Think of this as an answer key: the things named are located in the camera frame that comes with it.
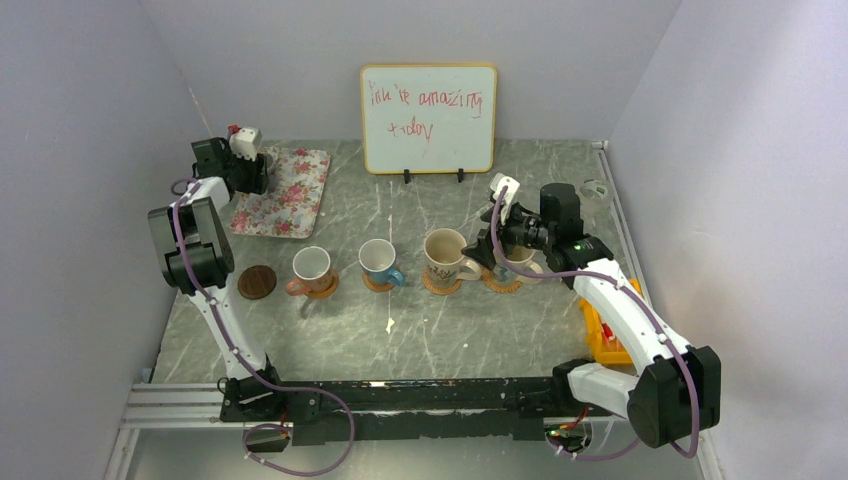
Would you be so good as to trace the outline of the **cream seahorse mug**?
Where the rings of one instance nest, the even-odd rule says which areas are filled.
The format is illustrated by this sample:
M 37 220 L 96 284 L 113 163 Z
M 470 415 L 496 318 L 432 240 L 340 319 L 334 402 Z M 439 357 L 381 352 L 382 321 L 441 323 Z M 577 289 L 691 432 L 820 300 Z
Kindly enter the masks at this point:
M 518 270 L 530 271 L 535 274 L 542 274 L 543 267 L 534 260 L 536 250 L 528 249 L 522 246 L 515 246 L 511 253 L 507 256 L 509 263 Z M 507 278 L 513 282 L 521 282 L 526 285 L 535 285 L 541 282 L 541 279 L 535 277 L 527 277 L 519 275 L 513 270 L 507 270 Z

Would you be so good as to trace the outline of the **woven rattan coaster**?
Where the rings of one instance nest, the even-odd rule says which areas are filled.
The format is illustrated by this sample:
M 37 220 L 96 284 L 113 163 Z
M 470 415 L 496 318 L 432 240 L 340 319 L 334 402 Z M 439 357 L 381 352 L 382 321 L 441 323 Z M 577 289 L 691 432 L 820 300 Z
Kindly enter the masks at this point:
M 433 283 L 433 281 L 430 279 L 429 270 L 427 268 L 422 269 L 421 281 L 422 281 L 422 284 L 424 285 L 424 287 L 428 291 L 430 291 L 431 293 L 433 293 L 435 295 L 441 295 L 441 296 L 451 295 L 451 294 L 455 293 L 461 287 L 461 285 L 463 283 L 462 280 L 456 280 L 449 287 L 439 287 L 439 286 L 435 285 Z
M 481 280 L 490 290 L 500 294 L 514 293 L 523 285 L 522 281 L 513 274 L 497 276 L 488 269 L 482 270 Z

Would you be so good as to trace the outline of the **cream coral pattern mug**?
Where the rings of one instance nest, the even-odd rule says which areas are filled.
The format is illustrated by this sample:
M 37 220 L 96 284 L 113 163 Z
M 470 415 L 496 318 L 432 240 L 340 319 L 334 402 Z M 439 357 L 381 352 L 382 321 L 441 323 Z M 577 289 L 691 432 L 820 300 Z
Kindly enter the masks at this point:
M 449 228 L 433 230 L 425 237 L 423 246 L 426 277 L 435 288 L 447 290 L 458 281 L 481 279 L 481 265 L 463 253 L 467 242 L 460 232 Z

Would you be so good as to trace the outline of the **dark walnut wooden coaster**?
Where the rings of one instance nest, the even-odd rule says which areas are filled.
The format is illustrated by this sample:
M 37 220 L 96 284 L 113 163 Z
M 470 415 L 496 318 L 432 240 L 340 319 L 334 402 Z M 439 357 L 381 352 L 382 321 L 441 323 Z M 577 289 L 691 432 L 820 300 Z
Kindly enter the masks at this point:
M 265 298 L 275 290 L 276 286 L 276 272 L 267 265 L 248 267 L 237 281 L 238 292 L 248 300 Z

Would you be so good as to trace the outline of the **orange floral mug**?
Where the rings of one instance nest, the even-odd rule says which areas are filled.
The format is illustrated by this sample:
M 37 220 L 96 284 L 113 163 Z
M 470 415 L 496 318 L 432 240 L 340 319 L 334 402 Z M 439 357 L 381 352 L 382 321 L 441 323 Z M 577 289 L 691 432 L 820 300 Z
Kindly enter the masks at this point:
M 309 246 L 298 251 L 292 260 L 295 279 L 286 285 L 290 296 L 306 295 L 325 290 L 331 282 L 331 258 L 319 246 Z

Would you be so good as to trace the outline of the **light wooden coaster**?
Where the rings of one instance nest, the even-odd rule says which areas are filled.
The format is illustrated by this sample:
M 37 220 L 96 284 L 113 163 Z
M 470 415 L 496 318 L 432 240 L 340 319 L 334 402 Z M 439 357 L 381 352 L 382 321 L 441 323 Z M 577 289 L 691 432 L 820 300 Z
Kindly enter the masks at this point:
M 395 287 L 395 285 L 392 284 L 391 282 L 386 282 L 386 283 L 383 283 L 383 284 L 375 283 L 367 273 L 362 274 L 362 280 L 363 280 L 364 285 L 369 290 L 376 292 L 376 293 L 388 292 Z
M 312 298 L 312 299 L 323 299 L 323 298 L 327 298 L 330 295 L 332 295 L 337 290 L 337 288 L 339 286 L 339 274 L 338 274 L 338 271 L 335 268 L 332 268 L 330 270 L 330 273 L 331 273 L 331 282 L 325 290 L 320 291 L 320 292 L 317 292 L 317 291 L 309 292 L 309 293 L 306 294 L 306 296 L 309 297 L 309 298 Z

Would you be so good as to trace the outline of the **teal blue mug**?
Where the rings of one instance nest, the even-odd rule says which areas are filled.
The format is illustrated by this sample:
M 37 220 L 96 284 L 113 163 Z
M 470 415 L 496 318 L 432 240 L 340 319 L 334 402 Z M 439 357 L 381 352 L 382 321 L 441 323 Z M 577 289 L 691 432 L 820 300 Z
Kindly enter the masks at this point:
M 395 287 L 406 284 L 406 278 L 396 264 L 395 247 L 388 240 L 366 241 L 359 249 L 358 260 L 363 273 L 367 273 L 375 283 L 391 282 Z

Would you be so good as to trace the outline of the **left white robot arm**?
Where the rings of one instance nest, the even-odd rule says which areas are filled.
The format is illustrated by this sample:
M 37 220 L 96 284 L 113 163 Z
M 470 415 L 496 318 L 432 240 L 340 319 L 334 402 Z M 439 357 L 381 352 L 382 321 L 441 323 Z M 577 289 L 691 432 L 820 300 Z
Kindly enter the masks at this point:
M 284 411 L 286 393 L 274 385 L 268 355 L 242 324 L 230 278 L 235 258 L 219 217 L 235 194 L 266 192 L 269 158 L 261 144 L 261 132 L 252 127 L 193 142 L 191 176 L 173 182 L 175 201 L 147 219 L 164 280 L 200 311 L 220 349 L 226 402 L 246 403 L 259 419 L 272 420 Z

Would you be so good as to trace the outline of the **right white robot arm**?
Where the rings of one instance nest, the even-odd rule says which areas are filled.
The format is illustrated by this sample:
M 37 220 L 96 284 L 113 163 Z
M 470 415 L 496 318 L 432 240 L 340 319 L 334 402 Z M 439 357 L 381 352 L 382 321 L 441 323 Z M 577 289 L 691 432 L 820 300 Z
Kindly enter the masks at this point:
M 464 248 L 493 271 L 502 266 L 526 278 L 559 279 L 599 314 L 630 356 L 625 374 L 597 361 L 555 368 L 549 398 L 561 414 L 594 405 L 628 420 L 639 442 L 670 445 L 693 458 L 701 431 L 720 420 L 721 361 L 709 346 L 694 347 L 663 321 L 634 289 L 612 251 L 585 232 L 575 187 L 549 183 L 533 212 L 514 197 L 517 180 L 497 175 L 489 186 L 488 227 Z

